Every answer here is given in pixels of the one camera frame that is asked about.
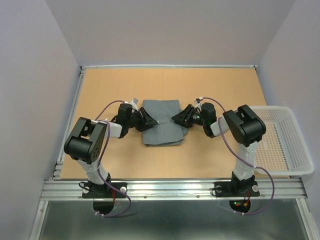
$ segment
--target gray cloth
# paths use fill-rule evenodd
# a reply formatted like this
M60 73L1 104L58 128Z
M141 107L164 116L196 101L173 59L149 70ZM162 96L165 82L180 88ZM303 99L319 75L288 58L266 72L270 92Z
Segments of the gray cloth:
M158 124L142 132L146 146L171 146L181 144L188 129L175 124L171 119L180 113L179 100L143 100L142 106Z

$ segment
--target lavender wall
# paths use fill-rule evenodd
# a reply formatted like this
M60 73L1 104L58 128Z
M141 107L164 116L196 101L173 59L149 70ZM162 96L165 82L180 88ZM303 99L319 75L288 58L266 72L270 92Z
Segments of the lavender wall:
M263 56L258 77L269 105L291 108L312 155L304 176L307 203L320 229L320 1L297 0Z
M0 239L29 239L79 77L43 0L0 0Z
M81 66L258 64L295 0L46 0Z

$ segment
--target screw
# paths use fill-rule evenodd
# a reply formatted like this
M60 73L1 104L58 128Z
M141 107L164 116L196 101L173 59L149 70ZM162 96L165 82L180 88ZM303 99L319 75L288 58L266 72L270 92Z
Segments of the screw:
M257 185L253 185L253 186L252 186L252 190L253 190L255 193L257 193L257 192L259 192L259 187L258 187Z
M120 191L123 193L127 192L127 188L125 186L120 187Z
M222 193L222 187L221 186L216 186L215 187L215 191L217 192L217 193Z

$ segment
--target perforated basket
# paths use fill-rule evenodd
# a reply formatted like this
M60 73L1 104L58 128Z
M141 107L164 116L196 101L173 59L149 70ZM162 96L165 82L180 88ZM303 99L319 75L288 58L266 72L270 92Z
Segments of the perforated basket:
M255 165L274 176L312 173L315 168L293 112L282 106L252 106L251 109L266 126L256 151Z

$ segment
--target wooden table surface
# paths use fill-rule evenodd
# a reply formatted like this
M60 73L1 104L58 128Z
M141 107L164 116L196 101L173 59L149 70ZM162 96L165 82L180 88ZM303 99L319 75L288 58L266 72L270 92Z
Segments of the wooden table surface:
M111 101L179 100L180 108L197 97L218 100L226 110L266 101L253 68L107 68L85 72L73 124L79 117L95 119ZM214 103L217 116L222 114ZM111 119L119 104L100 117ZM226 138L236 150L230 132ZM102 159L113 179L230 178L236 159L221 137L209 138L201 126L189 129L181 145L150 147L134 128L122 139L111 138ZM86 179L82 167L68 155L61 179Z

